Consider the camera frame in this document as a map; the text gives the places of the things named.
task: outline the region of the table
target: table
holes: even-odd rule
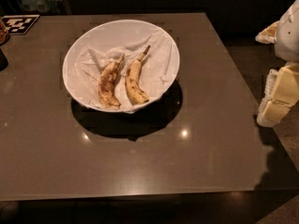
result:
[[[177,81],[134,115],[88,110],[67,94],[64,56],[83,33],[122,19],[175,39]],[[299,187],[205,13],[40,17],[1,49],[0,201]]]

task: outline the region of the black and white pattern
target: black and white pattern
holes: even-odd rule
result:
[[[7,27],[10,35],[24,35],[38,18],[39,15],[4,16],[2,22]]]

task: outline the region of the floor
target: floor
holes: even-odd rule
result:
[[[274,47],[254,37],[223,38],[225,47],[256,100],[270,68],[284,62]],[[274,128],[299,169],[299,105]],[[299,188],[132,198],[21,202],[18,215],[6,223],[299,223]]]

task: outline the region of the ripe banana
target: ripe banana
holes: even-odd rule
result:
[[[144,104],[150,99],[148,95],[139,88],[141,61],[147,55],[149,49],[150,46],[129,64],[125,76],[125,89],[127,95],[133,103],[138,105]]]
[[[98,82],[99,100],[106,108],[112,106],[120,108],[121,106],[120,101],[115,97],[114,86],[123,59],[124,55],[122,55],[116,62],[109,63],[100,76]]]

